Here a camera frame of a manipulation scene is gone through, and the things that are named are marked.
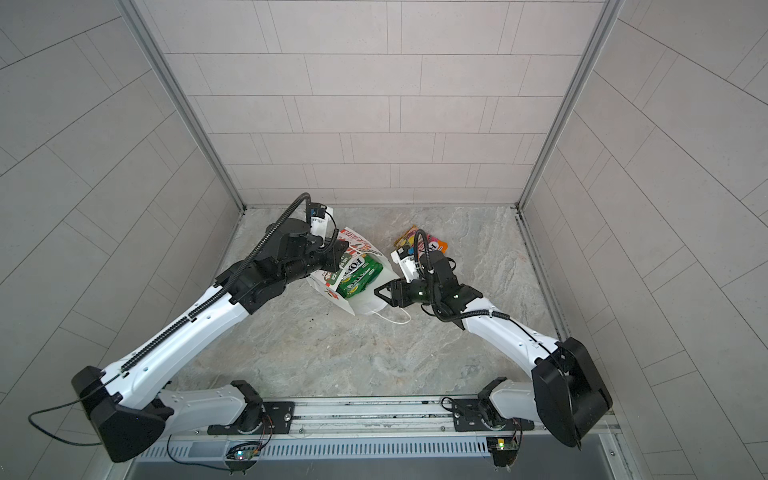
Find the white paper bag with flower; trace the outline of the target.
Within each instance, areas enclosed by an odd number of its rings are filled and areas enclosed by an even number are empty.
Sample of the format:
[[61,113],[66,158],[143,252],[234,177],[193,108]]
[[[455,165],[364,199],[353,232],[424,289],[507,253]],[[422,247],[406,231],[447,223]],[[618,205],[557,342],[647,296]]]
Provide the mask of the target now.
[[345,228],[339,240],[349,243],[336,272],[316,271],[307,282],[326,300],[353,316],[377,316],[395,325],[411,321],[409,313],[396,310],[375,295],[375,289],[397,280],[385,255],[354,230]]

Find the green Fox's spring tea bag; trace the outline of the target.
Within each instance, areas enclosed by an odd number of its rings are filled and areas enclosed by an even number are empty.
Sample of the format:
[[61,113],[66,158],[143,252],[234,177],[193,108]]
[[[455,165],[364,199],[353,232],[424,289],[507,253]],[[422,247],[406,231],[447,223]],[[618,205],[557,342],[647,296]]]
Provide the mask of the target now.
[[351,260],[336,292],[348,299],[361,293],[383,270],[383,265],[369,254],[362,254]]

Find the orange Fox's fruits candy bag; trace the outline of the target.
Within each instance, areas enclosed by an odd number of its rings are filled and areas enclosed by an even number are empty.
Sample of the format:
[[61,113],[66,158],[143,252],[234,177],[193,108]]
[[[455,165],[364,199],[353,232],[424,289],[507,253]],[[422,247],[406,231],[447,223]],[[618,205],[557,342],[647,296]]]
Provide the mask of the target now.
[[[406,247],[409,252],[412,252],[414,237],[418,229],[419,227],[417,225],[412,225],[401,237],[395,241],[395,249]],[[427,235],[427,240],[431,251],[437,250],[442,253],[447,252],[448,244],[443,240],[440,240],[430,234]]]

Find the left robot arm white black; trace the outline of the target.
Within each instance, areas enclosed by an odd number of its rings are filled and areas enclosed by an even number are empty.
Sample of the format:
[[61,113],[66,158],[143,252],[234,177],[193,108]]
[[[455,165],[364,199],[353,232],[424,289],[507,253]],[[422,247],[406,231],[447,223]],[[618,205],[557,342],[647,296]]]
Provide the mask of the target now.
[[338,271],[348,247],[338,237],[313,234],[303,220],[275,222],[251,254],[219,274],[174,322],[105,368],[78,372],[73,389],[110,459],[131,460],[165,436],[198,428],[265,431],[263,400],[246,381],[197,391],[165,387],[211,342],[282,295],[290,283],[316,271]]

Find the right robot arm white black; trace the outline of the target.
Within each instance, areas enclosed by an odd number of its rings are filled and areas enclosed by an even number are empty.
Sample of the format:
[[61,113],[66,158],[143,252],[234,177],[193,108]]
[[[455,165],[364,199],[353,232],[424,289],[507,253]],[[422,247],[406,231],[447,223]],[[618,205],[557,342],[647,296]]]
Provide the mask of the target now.
[[539,422],[562,444],[579,447],[613,406],[587,348],[573,337],[543,335],[502,312],[479,290],[460,283],[451,259],[439,251],[421,255],[415,268],[415,274],[375,288],[375,295],[395,308],[430,307],[438,320],[485,340],[531,380],[524,388],[500,377],[479,393],[474,407],[454,405],[456,416],[477,416],[490,430]]

